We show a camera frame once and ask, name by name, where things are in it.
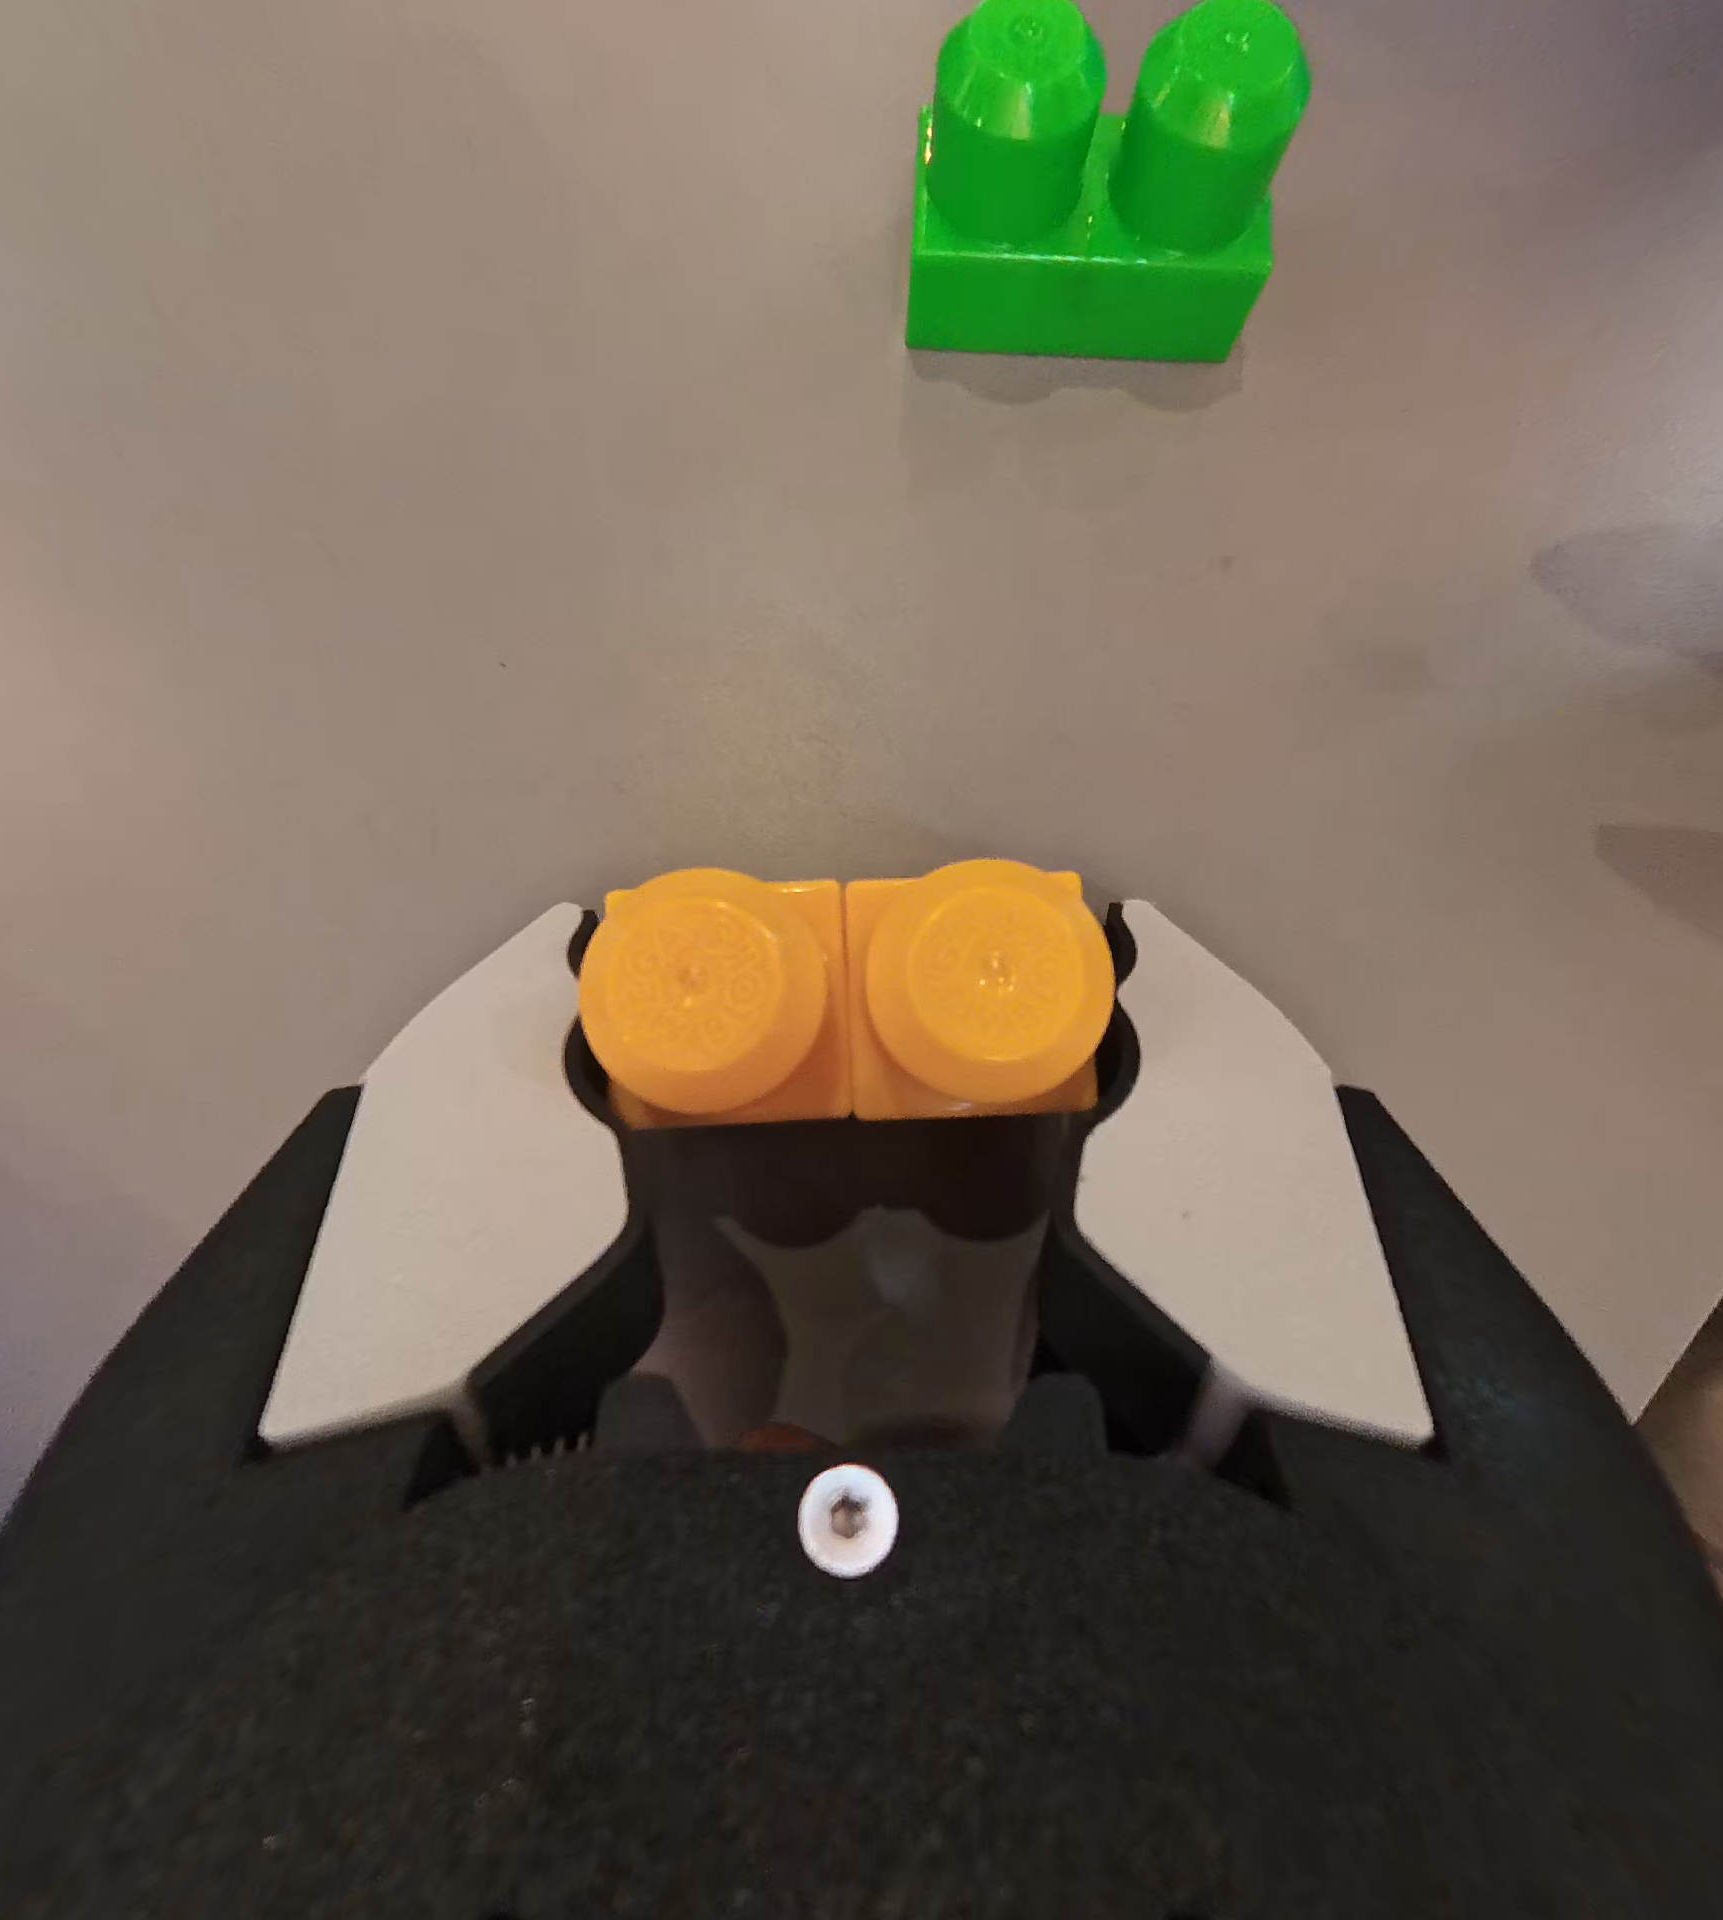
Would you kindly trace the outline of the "green mega block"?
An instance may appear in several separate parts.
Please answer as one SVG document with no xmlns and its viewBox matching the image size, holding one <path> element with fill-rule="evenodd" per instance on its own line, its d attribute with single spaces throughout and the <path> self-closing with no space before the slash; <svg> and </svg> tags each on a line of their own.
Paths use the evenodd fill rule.
<svg viewBox="0 0 1723 1920">
<path fill-rule="evenodd" d="M 921 110 L 903 338 L 915 351 L 1222 364 L 1272 272 L 1272 181 L 1308 97 L 1292 20 L 1202 1 L 1124 111 L 1070 1 L 985 1 Z"/>
</svg>

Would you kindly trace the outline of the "orange mega block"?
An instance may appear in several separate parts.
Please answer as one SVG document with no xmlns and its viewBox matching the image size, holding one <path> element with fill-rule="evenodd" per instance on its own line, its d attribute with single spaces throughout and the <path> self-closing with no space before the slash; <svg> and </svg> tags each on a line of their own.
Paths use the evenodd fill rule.
<svg viewBox="0 0 1723 1920">
<path fill-rule="evenodd" d="M 627 1130 L 847 1119 L 841 881 L 683 867 L 609 889 L 579 1025 Z"/>
<path fill-rule="evenodd" d="M 1114 970 L 1080 876 L 969 858 L 843 885 L 863 1122 L 1084 1114 Z"/>
</svg>

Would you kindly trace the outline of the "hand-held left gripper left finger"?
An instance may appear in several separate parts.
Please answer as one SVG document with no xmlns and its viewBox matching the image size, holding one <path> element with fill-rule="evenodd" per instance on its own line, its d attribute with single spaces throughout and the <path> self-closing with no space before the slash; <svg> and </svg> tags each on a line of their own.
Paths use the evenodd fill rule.
<svg viewBox="0 0 1723 1920">
<path fill-rule="evenodd" d="M 589 1434 L 651 1341 L 619 1140 L 569 1078 L 555 904 L 415 1012 L 365 1069 L 257 1420 L 299 1448 L 421 1415 L 471 1448 Z"/>
</svg>

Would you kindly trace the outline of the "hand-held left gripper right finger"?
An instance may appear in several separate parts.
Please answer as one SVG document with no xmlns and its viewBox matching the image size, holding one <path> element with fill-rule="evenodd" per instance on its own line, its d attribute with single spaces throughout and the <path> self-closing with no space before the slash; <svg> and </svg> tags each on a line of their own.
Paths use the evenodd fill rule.
<svg viewBox="0 0 1723 1920">
<path fill-rule="evenodd" d="M 1420 1451 L 1422 1377 L 1332 1072 L 1142 900 L 1104 917 L 1112 1018 L 1043 1237 L 1037 1344 L 1124 1451 L 1282 1415 Z"/>
</svg>

